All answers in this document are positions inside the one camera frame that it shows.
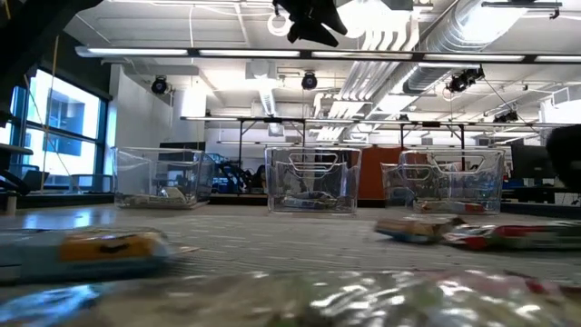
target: table surface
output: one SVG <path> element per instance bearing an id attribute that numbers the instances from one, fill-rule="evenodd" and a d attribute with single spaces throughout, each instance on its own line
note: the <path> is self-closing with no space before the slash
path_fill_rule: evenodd
<path id="1" fill-rule="evenodd" d="M 356 214 L 268 213 L 260 206 L 203 205 L 192 211 L 119 210 L 112 205 L 19 211 L 0 228 L 74 228 L 111 223 L 158 228 L 177 242 L 201 247 L 174 263 L 169 275 L 256 271 L 471 269 L 512 271 L 581 285 L 581 252 L 478 253 L 446 245 L 395 243 L 374 233 L 383 217 L 403 209 L 359 209 Z M 501 214 L 478 223 L 546 222 Z"/>

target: security camera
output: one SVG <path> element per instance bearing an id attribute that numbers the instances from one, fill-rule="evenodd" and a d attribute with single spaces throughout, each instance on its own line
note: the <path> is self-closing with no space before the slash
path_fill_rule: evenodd
<path id="1" fill-rule="evenodd" d="M 307 72 L 305 73 L 304 77 L 302 77 L 302 85 L 303 90 L 310 91 L 317 87 L 317 77 L 315 77 L 315 73 Z"/>
<path id="2" fill-rule="evenodd" d="M 172 86 L 167 83 L 167 76 L 155 76 L 152 83 L 152 92 L 158 95 L 166 95 L 172 90 Z"/>

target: white wall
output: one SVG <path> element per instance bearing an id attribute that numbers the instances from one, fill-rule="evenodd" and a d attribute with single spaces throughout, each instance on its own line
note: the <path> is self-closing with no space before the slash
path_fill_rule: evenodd
<path id="1" fill-rule="evenodd" d="M 171 142 L 203 142 L 204 140 L 204 122 L 183 121 L 182 106 L 184 105 L 185 92 L 176 91 L 173 95 L 173 116 L 172 130 L 170 135 Z"/>
<path id="2" fill-rule="evenodd" d="M 109 128 L 105 173 L 112 172 L 113 146 L 159 147 L 170 142 L 173 109 L 129 78 L 120 65 L 111 66 Z"/>

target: cable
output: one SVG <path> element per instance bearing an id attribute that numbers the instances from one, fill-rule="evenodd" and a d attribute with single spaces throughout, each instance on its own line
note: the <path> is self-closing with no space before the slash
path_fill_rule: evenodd
<path id="1" fill-rule="evenodd" d="M 222 10 L 218 10 L 218 9 L 214 9 L 212 7 L 209 6 L 205 6 L 205 5 L 196 5 L 196 8 L 201 8 L 201 9 L 205 9 L 211 12 L 214 12 L 216 14 L 221 14 L 221 15 L 231 15 L 231 16 L 236 16 L 236 17 L 252 17 L 252 16 L 270 16 L 272 15 L 272 13 L 260 13 L 260 14 L 235 14 L 235 13 L 226 13 L 223 12 Z"/>
<path id="2" fill-rule="evenodd" d="M 8 18 L 8 20 L 11 20 L 12 15 L 10 15 L 10 7 L 8 6 L 8 0 L 4 1 L 4 8 L 6 10 L 6 18 Z"/>
<path id="3" fill-rule="evenodd" d="M 53 50 L 53 78 L 51 78 L 51 89 L 48 91 L 48 98 L 51 99 L 51 101 L 49 101 L 48 103 L 48 107 L 46 108 L 46 111 L 48 113 L 47 117 L 50 118 L 51 116 L 51 112 L 53 109 L 53 89 L 54 89 L 54 72 L 56 71 L 56 55 L 58 55 L 58 40 L 59 40 L 59 35 L 56 36 L 56 38 L 54 39 L 54 50 Z M 47 148 L 47 143 L 48 143 L 48 125 L 50 124 L 50 122 L 45 122 L 46 124 L 43 124 L 43 129 L 44 129 L 44 142 L 43 142 L 43 147 L 44 147 L 44 156 L 43 156 L 43 171 L 41 172 L 41 181 L 44 181 L 44 169 L 46 168 L 46 155 L 48 154 L 48 148 Z M 44 183 L 40 184 L 40 194 L 44 193 Z"/>
<path id="4" fill-rule="evenodd" d="M 454 99 L 458 99 L 460 96 L 462 96 L 461 94 L 460 94 L 460 95 L 458 95 L 458 96 L 454 96 L 454 95 L 453 95 L 453 94 L 450 92 L 450 97 L 449 97 L 449 98 L 447 98 L 447 97 L 446 97 L 446 95 L 444 94 L 444 93 L 445 93 L 445 91 L 446 91 L 446 88 L 443 88 L 443 89 L 442 89 L 442 98 L 443 98 L 444 100 L 448 101 L 448 102 L 452 102 L 452 100 L 454 100 Z"/>
<path id="5" fill-rule="evenodd" d="M 510 108 L 510 105 L 505 101 L 505 99 L 497 92 L 497 90 L 492 87 L 492 85 L 488 82 L 488 80 L 486 78 L 482 78 L 484 80 L 484 82 L 486 82 L 488 84 L 488 86 L 490 86 L 490 89 L 498 96 L 498 98 L 500 100 L 502 100 L 502 102 L 505 104 L 506 107 Z M 517 115 L 518 119 L 520 119 L 521 121 L 523 121 L 523 123 L 527 123 L 526 120 L 523 119 L 523 117 L 520 116 L 520 114 L 517 113 L 517 111 L 515 111 L 515 114 Z M 533 132 L 538 134 L 538 137 L 541 139 L 544 139 L 544 136 L 537 131 L 533 126 L 529 126 L 531 130 L 533 130 Z"/>

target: metal frame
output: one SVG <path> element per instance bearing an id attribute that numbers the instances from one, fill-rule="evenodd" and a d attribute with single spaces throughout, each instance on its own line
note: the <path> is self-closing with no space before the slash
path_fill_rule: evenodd
<path id="1" fill-rule="evenodd" d="M 581 64 L 579 54 L 436 53 L 412 51 L 240 49 L 192 47 L 87 47 L 75 51 L 84 58 L 213 58 L 321 61 L 374 61 L 433 64 Z"/>
<path id="2" fill-rule="evenodd" d="M 309 119 L 309 118 L 284 118 L 284 117 L 181 117 L 182 120 L 193 120 L 193 121 L 212 121 L 215 119 L 227 119 L 231 121 L 238 121 L 240 122 L 240 138 L 239 138 L 239 148 L 238 148 L 238 160 L 241 163 L 242 157 L 242 137 L 243 135 L 248 132 L 256 122 L 264 122 L 264 123 L 284 123 L 288 122 L 291 123 L 295 129 L 300 133 L 299 129 L 294 125 L 294 123 L 302 124 L 302 146 L 305 146 L 305 135 L 306 135 L 306 126 L 307 124 L 387 124 L 387 125 L 398 125 L 399 126 L 399 146 L 401 150 L 405 149 L 404 140 L 406 136 L 411 132 L 411 130 L 416 130 L 418 127 L 425 127 L 425 128 L 441 128 L 446 127 L 451 133 L 453 133 L 459 140 L 460 140 L 460 149 L 466 149 L 466 140 L 465 140 L 465 131 L 466 127 L 468 126 L 482 126 L 482 127 L 540 127 L 540 128 L 557 128 L 563 126 L 569 126 L 571 124 L 544 124 L 544 123 L 476 123 L 476 122 L 439 122 L 439 121 L 426 121 L 426 122 L 401 122 L 401 121 L 368 121 L 368 120 L 353 120 L 352 122 L 345 123 L 345 120 L 337 120 L 339 123 L 333 123 L 333 119 L 322 119 L 318 122 L 317 119 Z M 244 122 L 252 122 L 252 124 L 243 129 Z M 412 126 L 412 129 L 404 134 L 406 131 L 406 126 Z M 460 133 L 458 134 L 457 131 L 452 129 L 452 126 L 457 126 L 459 128 Z M 462 170 L 466 170 L 466 159 L 462 158 Z"/>

